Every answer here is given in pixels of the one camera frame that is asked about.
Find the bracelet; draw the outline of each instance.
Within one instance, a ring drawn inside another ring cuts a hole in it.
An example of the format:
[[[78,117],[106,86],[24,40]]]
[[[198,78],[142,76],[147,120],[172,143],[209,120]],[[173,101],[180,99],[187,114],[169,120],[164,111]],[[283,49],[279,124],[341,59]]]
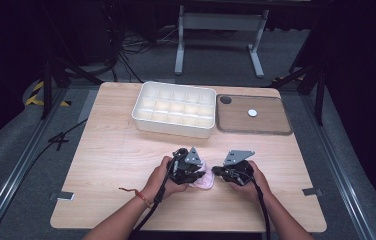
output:
[[[151,203],[148,202],[148,200],[144,197],[144,195],[142,195],[138,190],[136,189],[126,189],[126,188],[119,188],[120,190],[123,190],[123,191],[126,191],[126,192],[132,192],[132,191],[135,191],[135,196],[138,196],[139,198],[141,198],[142,200],[144,200],[144,202],[147,204],[147,207],[149,209],[152,208],[152,205]]]

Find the black cable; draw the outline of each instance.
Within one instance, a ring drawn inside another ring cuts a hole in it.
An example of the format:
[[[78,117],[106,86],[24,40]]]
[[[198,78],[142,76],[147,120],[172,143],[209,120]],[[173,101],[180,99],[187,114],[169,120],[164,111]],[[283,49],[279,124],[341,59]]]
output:
[[[101,85],[103,83],[103,81],[101,79],[98,79],[98,78],[90,75],[89,73],[87,73],[85,70],[79,68],[78,66],[74,66],[73,64],[71,64],[71,63],[67,62],[66,60],[59,58],[59,57],[56,57],[56,59],[63,66],[69,68],[70,70],[72,70],[76,74],[83,76],[84,78],[88,79],[89,81],[93,82],[94,84]]]
[[[114,67],[111,67],[111,73],[113,74],[114,82],[117,82],[117,75],[116,75],[116,72],[114,71]]]
[[[125,58],[122,56],[121,53],[119,53],[119,56],[121,57],[122,61],[124,62],[124,64],[129,68],[129,70],[131,70],[131,72],[134,74],[134,76],[136,77],[136,79],[138,79],[138,81],[140,83],[144,83],[144,81],[142,81],[138,75],[136,75],[136,73],[134,72],[134,70],[131,68],[131,66],[129,66],[128,62],[126,62]]]
[[[26,169],[25,173],[23,174],[22,176],[22,179],[20,180],[20,183],[17,185],[16,187],[16,192],[20,189],[20,186],[22,185],[21,183],[23,183],[23,181],[25,180],[25,178],[27,177],[27,175],[29,174],[30,170],[32,169],[32,167],[35,165],[35,163],[38,161],[38,159],[42,156],[42,154],[47,151],[48,148],[51,147],[51,145],[53,145],[55,143],[55,140],[58,140],[60,139],[61,137],[64,137],[64,135],[66,135],[67,133],[69,133],[70,131],[72,131],[73,129],[77,128],[78,126],[80,126],[81,124],[83,124],[84,122],[86,122],[88,119],[85,119],[83,120],[82,122],[76,124],[75,126],[73,126],[72,128],[70,128],[69,130],[67,130],[66,132],[61,132],[59,133],[58,135],[56,135],[55,137],[53,137],[52,139],[49,140],[49,144],[36,156],[36,158],[32,161],[32,163],[28,166],[28,168]]]
[[[262,208],[263,217],[265,218],[265,224],[266,224],[266,239],[270,240],[270,222],[269,222],[269,214],[265,205],[265,201],[263,199],[263,192],[262,189],[260,189],[259,185],[257,185],[256,179],[254,179],[254,176],[249,176],[243,172],[234,171],[235,173],[242,174],[246,177],[248,177],[251,182],[254,184],[254,187],[257,191],[257,196],[259,197],[260,207]]]
[[[176,154],[177,154],[177,152],[173,154],[174,157],[173,157],[172,161],[170,161],[169,166],[173,166],[174,162],[176,161]],[[163,182],[162,182],[162,184],[159,188],[159,191],[157,192],[156,196],[154,197],[154,206],[147,213],[147,215],[144,217],[144,219],[142,219],[142,221],[138,224],[138,226],[134,230],[132,230],[131,235],[129,236],[128,239],[131,239],[134,236],[134,234],[136,234],[142,228],[142,226],[144,226],[144,224],[148,221],[148,219],[151,217],[151,215],[153,215],[154,211],[157,209],[159,204],[163,201],[164,192],[166,191],[165,185],[166,185],[167,179],[169,179],[169,173],[170,173],[171,169],[172,169],[171,167],[168,167],[166,175],[164,176]]]
[[[125,67],[125,71],[126,71],[126,73],[128,74],[128,76],[129,76],[129,82],[131,83],[131,82],[132,82],[132,75],[131,75],[131,73],[128,71],[128,67],[122,62],[122,60],[119,59],[119,62],[120,62],[121,64],[123,64],[123,66]]]
[[[87,73],[90,74],[90,75],[93,75],[93,76],[98,76],[100,74],[106,73],[107,71],[109,71],[112,68],[113,68],[113,66],[105,66],[104,68],[94,70],[94,71],[90,71],[90,72],[87,72]],[[71,78],[84,78],[83,76],[81,76],[77,73],[73,73],[73,72],[66,72],[66,74],[67,74],[67,76],[69,76]]]
[[[57,30],[56,25],[54,24],[54,21],[53,21],[52,17],[50,16],[50,14],[49,14],[47,8],[45,7],[44,3],[42,1],[40,1],[40,4],[41,4],[41,7],[42,7],[42,10],[44,11],[45,15],[47,16],[47,19],[48,19],[48,21],[50,23],[50,26],[53,28],[54,33],[56,34],[56,37],[58,39],[60,39],[60,42],[62,43],[62,46],[66,50],[68,56],[73,60],[74,63],[76,63],[77,61],[73,57],[72,53],[70,52],[69,48],[66,45],[66,42],[64,41],[64,39],[60,35],[59,31]]]
[[[126,36],[126,38],[130,37],[131,39],[130,39],[130,41],[128,41],[128,43],[122,44],[123,52],[126,53],[126,54],[135,55],[135,54],[138,54],[138,53],[146,53],[149,50],[151,50],[152,48],[161,47],[163,45],[166,45],[169,42],[172,42],[171,39],[177,33],[176,30],[177,30],[177,28],[172,30],[172,32],[169,33],[166,37],[164,37],[162,39],[158,39],[157,41],[165,41],[164,43],[161,43],[161,44],[157,44],[157,43],[152,44],[152,43],[148,42],[147,40],[143,41],[142,37],[135,35],[135,34],[128,35],[128,36]],[[130,46],[138,45],[138,43],[140,43],[140,44],[139,44],[139,48],[137,50],[129,50],[129,49],[125,48],[125,45],[127,47],[130,47]]]

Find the metal stand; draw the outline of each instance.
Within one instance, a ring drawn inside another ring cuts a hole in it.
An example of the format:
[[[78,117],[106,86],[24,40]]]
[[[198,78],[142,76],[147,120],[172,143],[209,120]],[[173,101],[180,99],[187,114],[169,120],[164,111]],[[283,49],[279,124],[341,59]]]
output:
[[[41,119],[45,119],[51,111],[53,101],[52,80],[54,79],[59,88],[67,88],[70,85],[70,79],[65,72],[66,68],[72,70],[79,76],[86,78],[94,84],[101,85],[103,83],[102,80],[67,62],[64,59],[57,57],[46,59],[43,66],[42,76],[44,81],[44,112],[42,113]]]
[[[323,107],[323,96],[325,90],[325,77],[323,75],[323,60],[316,65],[310,65],[297,70],[284,78],[278,78],[276,81],[265,88],[275,88],[278,89],[285,84],[304,76],[303,81],[297,87],[297,91],[301,95],[309,95],[313,87],[317,85],[316,100],[315,100],[315,117],[320,126],[322,123],[322,107]]]
[[[235,31],[255,31],[254,44],[249,44],[248,51],[258,78],[263,78],[264,73],[260,65],[257,48],[262,38],[269,11],[263,11],[262,15],[234,15],[234,14],[209,14],[209,13],[185,13],[184,6],[179,7],[179,41],[176,52],[175,74],[181,75],[184,63],[184,30],[185,29],[217,29]]]

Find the black wire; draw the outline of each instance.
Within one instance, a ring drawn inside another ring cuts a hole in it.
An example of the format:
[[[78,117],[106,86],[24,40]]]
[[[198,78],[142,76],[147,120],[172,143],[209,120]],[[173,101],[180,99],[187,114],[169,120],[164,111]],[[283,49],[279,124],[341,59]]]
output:
[[[177,33],[177,31],[175,29],[175,30],[173,30],[173,32],[171,32],[169,35],[167,35],[165,38],[172,39],[173,36],[176,33]],[[126,43],[126,45],[131,45],[131,44],[135,45],[136,43],[139,43],[139,42],[145,42],[145,43],[139,44],[139,48],[137,50],[129,50],[129,49],[123,47],[123,52],[126,53],[126,54],[131,54],[131,55],[135,55],[135,54],[138,54],[138,53],[146,53],[146,52],[150,51],[152,48],[161,47],[161,46],[166,45],[169,42],[171,42],[171,40],[166,41],[165,39],[160,39],[160,40],[165,40],[165,42],[161,43],[161,44],[152,44],[152,43],[148,42],[147,40],[144,40],[142,37],[135,35],[135,34],[128,35],[127,37],[130,38],[130,41],[127,41],[128,43]]]
[[[114,82],[117,82],[117,75],[116,75],[116,72],[114,71],[114,67],[111,67],[111,73],[113,73]]]
[[[125,39],[123,40],[122,50],[126,54],[135,55],[135,54],[142,52],[142,50],[148,45],[149,45],[149,43],[148,43],[147,40],[141,38],[139,35],[131,34],[131,35],[127,35],[125,37]],[[135,46],[138,46],[138,49],[136,49],[136,50],[127,49],[127,47],[133,48]]]
[[[64,41],[64,39],[61,37],[59,31],[57,30],[56,25],[54,24],[54,21],[52,20],[52,18],[51,18],[51,16],[50,16],[48,10],[46,9],[44,3],[43,3],[42,1],[40,1],[40,3],[41,3],[42,10],[44,11],[45,15],[47,16],[48,21],[49,21],[51,27],[53,28],[53,30],[54,30],[56,36],[60,39],[61,43],[63,44],[62,46],[63,46],[64,49],[66,50],[66,52],[67,52],[67,54],[69,55],[69,57],[73,60],[73,62],[76,63],[77,61],[75,60],[75,58],[74,58],[74,57],[72,56],[72,54],[70,53],[70,50],[69,50],[69,48],[68,48],[67,45],[66,45],[66,42]]]
[[[129,82],[132,82],[132,75],[131,75],[131,73],[128,71],[128,67],[125,65],[125,63],[122,62],[122,60],[119,59],[119,62],[120,62],[121,64],[123,64],[123,66],[125,67],[125,71],[126,71],[126,73],[128,74],[128,76],[129,76]]]
[[[81,125],[82,123],[86,122],[87,120],[88,120],[88,119],[85,119],[84,121],[78,123],[78,124],[75,125],[74,127],[72,127],[72,128],[70,128],[69,130],[67,130],[66,132],[64,132],[64,133],[60,133],[60,134],[56,135],[55,137],[52,138],[52,140],[58,140],[58,139],[60,139],[61,136],[66,135],[66,133],[69,133],[70,131],[72,131],[73,129],[75,129],[76,127],[78,127],[79,125]],[[42,154],[43,154],[45,151],[47,151],[47,149],[50,148],[51,145],[53,145],[54,143],[55,143],[55,141],[50,141],[50,143],[49,143],[49,144],[48,144],[48,145],[47,145],[47,146],[46,146],[46,147],[45,147],[45,148],[44,148],[44,149],[43,149],[43,150],[42,150],[42,151],[36,156],[36,158],[35,158],[35,159],[32,161],[32,163],[28,166],[28,168],[26,169],[26,171],[23,173],[23,176],[22,176],[20,182],[17,184],[17,186],[16,186],[16,190],[15,190],[14,194],[11,196],[10,201],[13,201],[13,199],[14,199],[14,197],[15,197],[17,191],[20,189],[20,187],[21,187],[23,181],[26,179],[27,175],[29,174],[30,170],[31,170],[32,167],[35,165],[35,163],[38,161],[38,159],[39,159],[39,158],[42,156]]]
[[[241,175],[244,175],[246,177],[248,177],[251,182],[254,184],[254,187],[256,188],[256,191],[257,191],[257,195],[259,197],[259,202],[260,202],[260,207],[262,208],[262,212],[263,212],[263,217],[265,218],[265,224],[266,224],[266,239],[267,240],[270,240],[270,222],[269,222],[269,214],[268,214],[268,211],[267,211],[267,208],[266,208],[266,205],[265,205],[265,201],[263,199],[263,192],[262,192],[262,189],[260,189],[259,185],[257,185],[257,182],[256,182],[256,179],[254,179],[253,176],[249,176],[243,172],[239,172],[239,171],[234,171],[235,173],[238,173],[238,174],[241,174]]]
[[[106,66],[104,68],[94,70],[94,71],[91,71],[91,72],[87,72],[87,73],[89,73],[90,75],[93,75],[93,76],[98,76],[100,74],[106,73],[110,69],[113,71],[113,66]],[[81,76],[81,75],[79,75],[77,73],[73,73],[73,72],[66,72],[66,74],[67,74],[67,76],[69,76],[71,78],[84,78],[84,76]]]
[[[169,166],[173,166],[173,163],[175,161],[176,161],[176,156],[174,156],[172,161],[170,161]],[[148,219],[151,217],[151,215],[153,215],[154,211],[156,211],[157,207],[162,202],[164,192],[166,191],[165,185],[166,185],[167,179],[169,179],[170,171],[171,171],[171,167],[169,167],[167,169],[166,175],[164,176],[164,179],[163,179],[163,182],[162,182],[162,184],[159,188],[159,191],[157,192],[156,196],[154,197],[154,206],[147,213],[147,215],[144,217],[144,219],[142,219],[142,221],[138,224],[138,226],[134,230],[132,230],[131,235],[129,236],[128,239],[131,239],[134,236],[134,234],[137,233],[142,228],[142,226],[144,226],[144,224],[148,221]]]
[[[144,81],[142,81],[138,75],[136,75],[136,73],[134,72],[134,70],[131,68],[131,66],[129,66],[128,62],[126,62],[125,58],[122,56],[121,53],[119,53],[119,56],[121,57],[122,61],[124,62],[124,64],[129,68],[129,70],[131,70],[131,72],[134,74],[134,76],[136,77],[136,79],[138,79],[139,82],[141,83],[144,83]]]

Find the gray carpet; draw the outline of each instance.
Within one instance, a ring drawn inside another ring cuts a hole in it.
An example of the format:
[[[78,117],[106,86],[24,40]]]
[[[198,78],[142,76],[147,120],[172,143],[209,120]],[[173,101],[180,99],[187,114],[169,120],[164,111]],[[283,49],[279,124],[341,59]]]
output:
[[[264,33],[259,47],[259,58],[265,72],[263,79],[255,77],[246,51],[246,44],[253,39],[249,33],[235,33],[229,38],[207,32],[188,34],[184,72],[181,76],[173,74],[176,57],[174,42],[152,48],[143,54],[128,55],[128,63],[142,80],[258,87],[269,84],[275,77],[288,74],[288,68],[307,34],[306,31]],[[86,69],[95,69],[95,67],[86,67]],[[116,66],[116,73],[118,81],[137,81],[134,74],[128,73],[122,64]],[[113,81],[110,72],[99,78]],[[36,149],[37,153],[48,145],[48,139],[70,129],[88,115],[98,87],[83,79],[73,80],[72,83],[64,99],[71,101],[72,104],[70,107],[59,107],[41,138],[41,144]],[[313,119],[308,117],[302,97],[289,90],[295,86],[296,83],[285,86],[281,89],[281,95],[312,183],[323,193],[318,199],[328,224],[325,232],[313,236],[316,239],[360,239],[330,171],[328,156],[318,134],[313,130]],[[23,99],[26,99],[31,91],[32,88],[29,88]],[[0,132],[0,189],[28,143],[41,114],[41,106],[26,106],[25,111]],[[327,92],[323,122],[323,130],[354,187],[376,237],[376,193],[361,169]],[[52,145],[38,159],[2,219],[0,239],[80,239],[87,232],[87,230],[57,230],[49,224],[55,206],[55,201],[50,200],[49,197],[51,193],[61,190],[83,128],[84,125],[81,125],[67,134],[66,139],[69,142],[64,143],[60,151],[57,151],[57,145]],[[154,239],[252,239],[255,236],[236,233],[148,232],[141,233],[139,239],[151,239],[151,237]]]

